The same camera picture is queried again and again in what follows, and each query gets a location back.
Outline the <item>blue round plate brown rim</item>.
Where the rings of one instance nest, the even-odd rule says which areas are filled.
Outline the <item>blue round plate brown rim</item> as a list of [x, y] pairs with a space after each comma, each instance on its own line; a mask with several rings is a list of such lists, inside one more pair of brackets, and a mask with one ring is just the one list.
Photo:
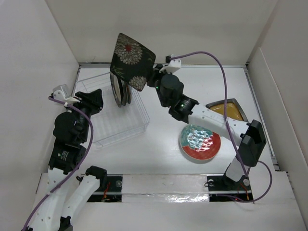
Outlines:
[[127, 84], [126, 89], [127, 89], [127, 103], [131, 104], [131, 100], [132, 100], [131, 86]]

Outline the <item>black square floral plate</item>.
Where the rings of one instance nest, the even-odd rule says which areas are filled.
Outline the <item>black square floral plate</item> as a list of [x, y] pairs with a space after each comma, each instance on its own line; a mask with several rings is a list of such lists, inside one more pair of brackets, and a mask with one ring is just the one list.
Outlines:
[[117, 37], [110, 72], [137, 91], [142, 91], [152, 75], [156, 55], [131, 37]]

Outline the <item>cream round plate tree design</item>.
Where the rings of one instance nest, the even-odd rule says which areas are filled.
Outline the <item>cream round plate tree design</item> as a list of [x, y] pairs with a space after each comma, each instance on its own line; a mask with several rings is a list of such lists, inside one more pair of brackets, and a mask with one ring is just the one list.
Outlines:
[[122, 89], [123, 89], [122, 105], [126, 106], [126, 104], [127, 104], [127, 96], [128, 96], [127, 86], [126, 86], [126, 83], [124, 81], [121, 81], [121, 83], [122, 83]]

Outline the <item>round plate black checkered rim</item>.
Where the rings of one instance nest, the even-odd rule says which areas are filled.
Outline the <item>round plate black checkered rim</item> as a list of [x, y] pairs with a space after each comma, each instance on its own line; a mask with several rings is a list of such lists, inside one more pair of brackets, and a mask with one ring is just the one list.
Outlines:
[[122, 106], [122, 101], [124, 97], [123, 86], [121, 80], [112, 72], [110, 72], [110, 81], [113, 90], [113, 95], [115, 102], [118, 107]]

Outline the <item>red teal round plate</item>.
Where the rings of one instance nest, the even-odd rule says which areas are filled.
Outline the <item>red teal round plate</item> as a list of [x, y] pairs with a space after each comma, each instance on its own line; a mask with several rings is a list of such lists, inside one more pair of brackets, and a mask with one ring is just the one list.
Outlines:
[[196, 163], [205, 163], [218, 154], [221, 138], [211, 130], [189, 124], [180, 132], [179, 146], [188, 159]]

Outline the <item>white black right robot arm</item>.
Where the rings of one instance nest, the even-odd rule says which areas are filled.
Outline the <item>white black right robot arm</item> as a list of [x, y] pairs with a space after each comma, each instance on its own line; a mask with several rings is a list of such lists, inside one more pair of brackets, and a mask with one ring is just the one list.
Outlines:
[[184, 84], [166, 69], [167, 66], [156, 65], [147, 85], [156, 89], [161, 105], [169, 108], [168, 112], [174, 119], [204, 127], [234, 144], [237, 156], [222, 177], [224, 187], [234, 189], [241, 178], [248, 175], [249, 168], [257, 165], [263, 152], [266, 138], [261, 123], [257, 120], [245, 122], [231, 119], [206, 108], [184, 95]]

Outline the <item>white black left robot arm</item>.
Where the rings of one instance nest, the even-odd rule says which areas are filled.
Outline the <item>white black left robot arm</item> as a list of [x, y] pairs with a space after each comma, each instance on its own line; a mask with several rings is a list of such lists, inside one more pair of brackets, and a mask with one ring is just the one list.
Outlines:
[[77, 92], [70, 96], [66, 86], [53, 90], [49, 100], [59, 103], [65, 112], [54, 122], [55, 142], [48, 163], [48, 180], [44, 197], [33, 208], [24, 231], [71, 231], [77, 217], [92, 194], [107, 186], [107, 171], [90, 166], [84, 176], [77, 170], [85, 160], [93, 142], [92, 115], [103, 109], [102, 90]]

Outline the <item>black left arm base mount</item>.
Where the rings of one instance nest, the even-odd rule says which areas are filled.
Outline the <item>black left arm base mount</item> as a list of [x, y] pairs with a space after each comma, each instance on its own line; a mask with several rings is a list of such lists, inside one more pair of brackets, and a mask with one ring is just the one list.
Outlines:
[[122, 201], [122, 175], [108, 175], [107, 182], [100, 186], [87, 200], [88, 203], [117, 203]]

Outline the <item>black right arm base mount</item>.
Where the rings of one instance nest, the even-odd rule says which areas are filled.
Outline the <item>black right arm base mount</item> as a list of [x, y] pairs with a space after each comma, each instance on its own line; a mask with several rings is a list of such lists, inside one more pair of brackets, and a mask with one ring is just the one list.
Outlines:
[[234, 182], [223, 175], [207, 175], [204, 186], [210, 202], [253, 201], [249, 178], [242, 176]]

